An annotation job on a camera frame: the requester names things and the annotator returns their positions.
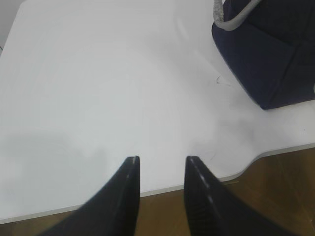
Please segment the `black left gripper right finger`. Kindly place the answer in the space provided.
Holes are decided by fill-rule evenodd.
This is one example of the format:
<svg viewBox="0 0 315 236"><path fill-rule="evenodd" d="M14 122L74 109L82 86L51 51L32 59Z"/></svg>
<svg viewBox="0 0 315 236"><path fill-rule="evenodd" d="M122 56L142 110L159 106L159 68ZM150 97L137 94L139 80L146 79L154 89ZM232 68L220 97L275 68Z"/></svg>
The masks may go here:
<svg viewBox="0 0 315 236"><path fill-rule="evenodd" d="M193 236L288 236L233 195L197 156L185 166L184 202Z"/></svg>

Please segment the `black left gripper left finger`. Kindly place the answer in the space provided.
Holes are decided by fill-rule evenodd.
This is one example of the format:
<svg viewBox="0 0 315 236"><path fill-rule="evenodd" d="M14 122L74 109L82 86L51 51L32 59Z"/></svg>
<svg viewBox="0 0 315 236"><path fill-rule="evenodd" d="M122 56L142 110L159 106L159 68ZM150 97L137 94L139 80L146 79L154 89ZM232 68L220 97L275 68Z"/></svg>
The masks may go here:
<svg viewBox="0 0 315 236"><path fill-rule="evenodd" d="M140 201L140 159L128 157L110 180L43 236L132 236Z"/></svg>

